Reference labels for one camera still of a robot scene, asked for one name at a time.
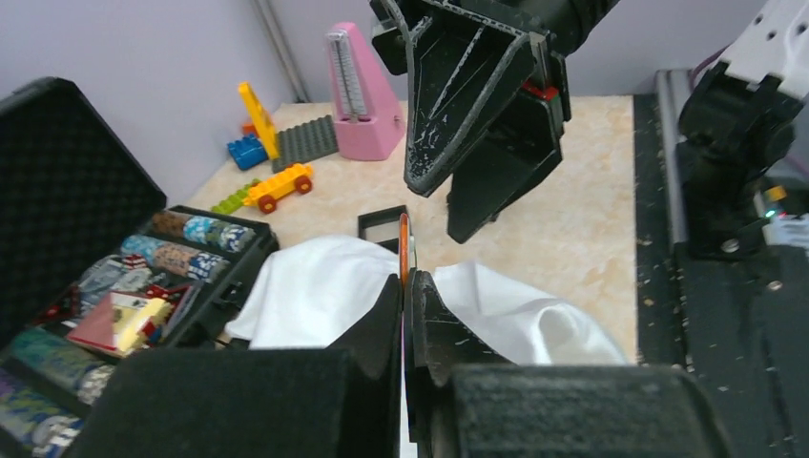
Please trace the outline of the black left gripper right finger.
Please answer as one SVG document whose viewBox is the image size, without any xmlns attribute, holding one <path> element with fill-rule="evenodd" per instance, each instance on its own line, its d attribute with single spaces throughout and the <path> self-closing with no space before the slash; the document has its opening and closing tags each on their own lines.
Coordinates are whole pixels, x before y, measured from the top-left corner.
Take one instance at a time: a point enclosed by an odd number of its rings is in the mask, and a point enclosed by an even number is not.
<svg viewBox="0 0 809 458">
<path fill-rule="evenodd" d="M 705 391 L 666 367 L 521 366 L 451 312 L 432 277 L 404 285 L 408 439 L 421 457 L 730 457 Z"/>
</svg>

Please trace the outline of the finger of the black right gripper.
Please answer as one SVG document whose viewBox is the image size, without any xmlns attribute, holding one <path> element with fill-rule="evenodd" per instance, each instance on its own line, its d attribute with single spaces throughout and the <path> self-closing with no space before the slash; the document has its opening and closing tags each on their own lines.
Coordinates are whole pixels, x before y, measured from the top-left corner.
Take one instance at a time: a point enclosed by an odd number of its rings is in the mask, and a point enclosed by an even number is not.
<svg viewBox="0 0 809 458">
<path fill-rule="evenodd" d="M 467 242 L 561 163 L 564 104 L 554 88 L 522 89 L 456 170 L 447 234 Z"/>
<path fill-rule="evenodd" d="M 422 1 L 405 36 L 408 134 L 404 180 L 431 195 L 535 69 L 526 31 L 448 1 Z"/>
</svg>

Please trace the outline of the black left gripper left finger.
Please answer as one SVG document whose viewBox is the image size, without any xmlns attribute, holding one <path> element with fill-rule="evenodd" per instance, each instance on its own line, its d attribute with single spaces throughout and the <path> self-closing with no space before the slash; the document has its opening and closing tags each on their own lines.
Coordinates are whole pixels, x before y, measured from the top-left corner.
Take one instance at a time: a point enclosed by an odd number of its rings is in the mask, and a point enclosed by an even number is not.
<svg viewBox="0 0 809 458">
<path fill-rule="evenodd" d="M 396 457 L 403 287 L 329 346 L 155 349 L 125 359 L 71 457 Z"/>
</svg>

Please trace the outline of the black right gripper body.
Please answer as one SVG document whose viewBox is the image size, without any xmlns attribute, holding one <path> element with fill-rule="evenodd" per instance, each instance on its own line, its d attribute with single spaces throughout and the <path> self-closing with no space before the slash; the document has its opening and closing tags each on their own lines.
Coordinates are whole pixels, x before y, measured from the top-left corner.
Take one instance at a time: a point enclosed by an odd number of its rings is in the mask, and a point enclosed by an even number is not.
<svg viewBox="0 0 809 458">
<path fill-rule="evenodd" d="M 396 25 L 385 1 L 371 1 L 375 16 L 372 46 L 393 75 L 408 72 L 405 36 L 424 17 L 435 16 L 440 6 L 486 18 L 519 31 L 545 38 L 545 59 L 537 61 L 530 83 L 543 90 L 553 87 L 562 96 L 563 113 L 570 113 L 565 59 L 578 51 L 593 29 L 614 9 L 615 1 L 394 1 L 407 28 Z"/>
</svg>

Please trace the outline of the white shirt garment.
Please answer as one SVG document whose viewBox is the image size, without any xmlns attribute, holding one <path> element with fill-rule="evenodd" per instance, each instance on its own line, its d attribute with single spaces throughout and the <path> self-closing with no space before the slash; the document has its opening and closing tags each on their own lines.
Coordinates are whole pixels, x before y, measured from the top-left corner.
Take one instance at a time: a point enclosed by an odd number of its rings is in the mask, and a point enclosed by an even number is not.
<svg viewBox="0 0 809 458">
<path fill-rule="evenodd" d="M 272 254 L 226 333 L 252 348 L 335 342 L 367 312 L 399 270 L 390 251 L 331 235 Z M 517 364 L 627 364 L 609 333 L 580 308 L 475 261 L 432 274 L 446 307 Z"/>
</svg>

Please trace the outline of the brown ring brooch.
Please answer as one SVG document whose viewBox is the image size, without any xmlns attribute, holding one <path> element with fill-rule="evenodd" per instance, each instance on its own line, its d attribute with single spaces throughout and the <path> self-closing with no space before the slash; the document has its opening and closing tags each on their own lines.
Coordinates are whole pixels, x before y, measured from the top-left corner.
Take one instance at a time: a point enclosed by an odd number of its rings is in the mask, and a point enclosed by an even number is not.
<svg viewBox="0 0 809 458">
<path fill-rule="evenodd" d="M 409 274 L 417 267 L 416 243 L 408 213 L 400 214 L 398 254 L 400 279 L 402 285 L 406 286 Z"/>
</svg>

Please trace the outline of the black square frame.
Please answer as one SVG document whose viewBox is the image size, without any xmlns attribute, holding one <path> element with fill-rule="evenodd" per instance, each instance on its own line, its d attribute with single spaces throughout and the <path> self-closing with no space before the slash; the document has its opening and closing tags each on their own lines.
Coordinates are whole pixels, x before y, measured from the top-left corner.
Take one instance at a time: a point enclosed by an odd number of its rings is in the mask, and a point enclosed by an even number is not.
<svg viewBox="0 0 809 458">
<path fill-rule="evenodd" d="M 384 208 L 357 216 L 357 237 L 398 254 L 400 251 L 400 219 L 407 215 L 405 205 Z"/>
</svg>

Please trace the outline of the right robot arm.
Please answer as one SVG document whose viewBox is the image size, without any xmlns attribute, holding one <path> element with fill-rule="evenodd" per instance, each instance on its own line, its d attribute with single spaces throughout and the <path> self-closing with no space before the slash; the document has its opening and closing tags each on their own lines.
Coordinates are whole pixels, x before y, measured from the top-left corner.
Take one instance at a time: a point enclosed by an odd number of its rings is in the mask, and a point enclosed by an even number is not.
<svg viewBox="0 0 809 458">
<path fill-rule="evenodd" d="M 451 185 L 447 233 L 463 243 L 561 162 L 567 57 L 611 1 L 374 1 L 373 45 L 408 77 L 404 182 Z M 808 5 L 769 1 L 698 81 L 680 113 L 692 164 L 670 187 L 692 255 L 744 260 L 764 244 L 752 198 L 790 149 L 808 95 Z"/>
</svg>

